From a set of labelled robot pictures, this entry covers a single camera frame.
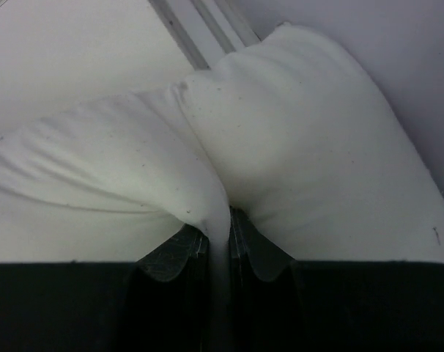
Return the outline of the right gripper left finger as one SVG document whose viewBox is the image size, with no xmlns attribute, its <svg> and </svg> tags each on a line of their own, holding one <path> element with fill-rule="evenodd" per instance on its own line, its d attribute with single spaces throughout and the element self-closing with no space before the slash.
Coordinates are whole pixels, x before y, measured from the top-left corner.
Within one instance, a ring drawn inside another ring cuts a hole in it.
<svg viewBox="0 0 444 352">
<path fill-rule="evenodd" d="M 208 251 L 187 225 L 134 263 L 0 264 L 0 351 L 200 351 Z"/>
</svg>

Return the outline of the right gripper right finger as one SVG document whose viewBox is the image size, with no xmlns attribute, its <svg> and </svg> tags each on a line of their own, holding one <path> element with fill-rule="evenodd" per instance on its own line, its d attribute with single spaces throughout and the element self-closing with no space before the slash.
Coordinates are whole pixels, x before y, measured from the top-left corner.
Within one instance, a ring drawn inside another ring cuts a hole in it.
<svg viewBox="0 0 444 352">
<path fill-rule="evenodd" d="M 239 351 L 444 351 L 444 264 L 299 261 L 237 209 L 229 253 Z"/>
</svg>

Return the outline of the white pillow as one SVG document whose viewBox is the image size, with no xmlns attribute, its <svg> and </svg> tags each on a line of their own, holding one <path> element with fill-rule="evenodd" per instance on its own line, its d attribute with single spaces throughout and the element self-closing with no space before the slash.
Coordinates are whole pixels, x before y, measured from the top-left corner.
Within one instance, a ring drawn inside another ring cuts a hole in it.
<svg viewBox="0 0 444 352">
<path fill-rule="evenodd" d="M 0 263 L 135 261 L 210 239 L 210 348 L 234 340 L 230 207 L 298 260 L 444 263 L 444 199 L 367 72 L 282 25 L 165 89 L 0 131 Z"/>
</svg>

